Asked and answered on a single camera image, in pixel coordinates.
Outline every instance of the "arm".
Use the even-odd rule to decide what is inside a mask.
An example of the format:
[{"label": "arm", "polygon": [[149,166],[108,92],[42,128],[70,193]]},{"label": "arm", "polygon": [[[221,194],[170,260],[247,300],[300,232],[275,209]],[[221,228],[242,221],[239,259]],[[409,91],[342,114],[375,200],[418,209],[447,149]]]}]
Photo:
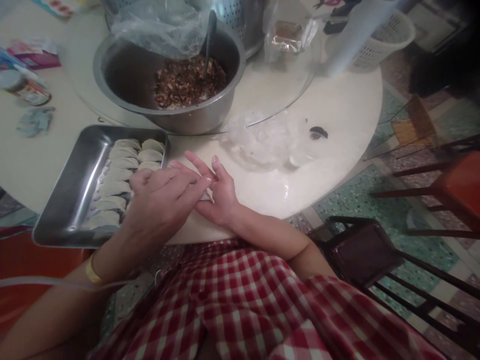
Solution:
[{"label": "arm", "polygon": [[[199,201],[195,209],[212,223],[229,229],[250,244],[277,255],[288,262],[302,280],[314,275],[332,275],[318,247],[289,223],[276,217],[266,216],[239,204],[235,184],[216,156],[212,160],[213,173],[194,153],[185,156],[204,177],[210,177],[214,202]],[[192,172],[185,165],[172,161],[173,167]]]},{"label": "arm", "polygon": [[[93,270],[104,283],[125,279],[164,245],[185,223],[210,181],[176,169],[156,172],[143,169],[132,175],[130,185],[135,197],[125,220],[118,233],[93,257]],[[86,263],[80,265],[65,278],[91,284],[85,267]],[[101,316],[111,292],[109,289],[91,292],[64,286],[51,288],[23,314],[0,343],[0,359],[26,359],[42,353],[51,359],[45,352],[52,351],[49,354],[53,355],[59,353],[59,347],[68,348],[61,345],[88,326],[96,314]],[[79,355],[79,349],[72,350],[74,355]],[[62,358],[71,359],[73,354]]]}]

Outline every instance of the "ground meat filling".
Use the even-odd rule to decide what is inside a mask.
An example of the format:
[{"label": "ground meat filling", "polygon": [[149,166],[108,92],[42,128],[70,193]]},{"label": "ground meat filling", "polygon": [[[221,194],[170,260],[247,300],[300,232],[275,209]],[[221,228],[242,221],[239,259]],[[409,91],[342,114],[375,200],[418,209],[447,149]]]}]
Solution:
[{"label": "ground meat filling", "polygon": [[181,109],[200,104],[227,86],[227,74],[218,61],[210,58],[204,79],[205,57],[165,60],[156,72],[155,100],[163,109]]}]

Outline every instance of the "spoon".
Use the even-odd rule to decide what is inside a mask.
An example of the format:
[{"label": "spoon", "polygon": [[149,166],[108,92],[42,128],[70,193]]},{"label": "spoon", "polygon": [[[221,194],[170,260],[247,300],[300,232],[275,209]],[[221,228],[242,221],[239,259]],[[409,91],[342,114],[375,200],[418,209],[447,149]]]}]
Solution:
[{"label": "spoon", "polygon": [[203,78],[207,78],[207,70],[209,69],[210,50],[214,42],[215,31],[217,31],[217,14],[214,10],[210,10],[208,17],[208,28],[206,30],[206,50],[205,50],[205,69],[203,69]]}]

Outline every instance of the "metal colander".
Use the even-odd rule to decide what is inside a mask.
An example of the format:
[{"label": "metal colander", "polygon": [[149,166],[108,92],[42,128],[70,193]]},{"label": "metal colander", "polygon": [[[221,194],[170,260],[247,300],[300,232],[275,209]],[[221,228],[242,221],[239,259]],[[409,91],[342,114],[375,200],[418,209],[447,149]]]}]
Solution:
[{"label": "metal colander", "polygon": [[[108,28],[119,9],[138,0],[101,0]],[[186,0],[196,9],[215,10],[217,17],[230,26],[240,37],[247,59],[264,43],[262,20],[268,0]]]}]

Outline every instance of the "jar lid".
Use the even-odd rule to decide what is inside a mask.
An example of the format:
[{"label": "jar lid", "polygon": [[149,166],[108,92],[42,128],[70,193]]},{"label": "jar lid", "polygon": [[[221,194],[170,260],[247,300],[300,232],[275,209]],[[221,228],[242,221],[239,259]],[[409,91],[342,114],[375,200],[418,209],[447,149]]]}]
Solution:
[{"label": "jar lid", "polygon": [[0,89],[7,91],[13,89],[17,87],[23,79],[23,75],[16,70],[0,71]]}]

